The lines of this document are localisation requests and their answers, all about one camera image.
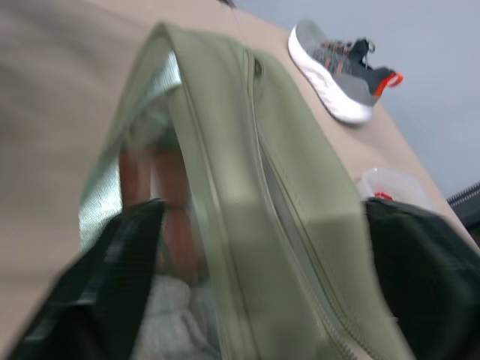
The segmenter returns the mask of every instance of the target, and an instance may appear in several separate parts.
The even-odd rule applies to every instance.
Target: gray sneaker
[[[369,40],[329,40],[311,20],[302,20],[293,28],[288,49],[325,108],[342,122],[367,122],[384,88],[404,78],[387,67],[368,66],[367,55],[375,51]]]

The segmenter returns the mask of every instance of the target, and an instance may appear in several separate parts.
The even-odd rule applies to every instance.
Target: plastic container
[[[400,172],[374,168],[364,172],[357,185],[364,198],[381,197],[432,209],[422,186],[412,176]]]

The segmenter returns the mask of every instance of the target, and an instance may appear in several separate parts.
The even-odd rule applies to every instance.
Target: beige table
[[[372,167],[409,173],[421,182],[435,209],[465,232],[381,106],[361,129],[330,118],[290,61],[284,30],[215,0],[4,0],[0,352],[55,273],[78,253],[83,183],[134,56],[158,20],[222,32],[276,55],[353,179]]]

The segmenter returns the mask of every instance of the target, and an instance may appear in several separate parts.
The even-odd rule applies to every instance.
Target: olive green bag
[[[413,358],[354,184],[276,59],[159,25],[85,187],[83,249],[122,209],[119,154],[152,140],[183,154],[222,359]]]

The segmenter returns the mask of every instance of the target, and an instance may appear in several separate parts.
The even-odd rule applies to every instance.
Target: white shoe sole
[[[323,105],[333,117],[349,124],[362,124],[371,119],[373,107],[358,103],[343,92],[329,71],[303,50],[297,39],[296,27],[290,33],[288,50],[292,60],[310,81]]]

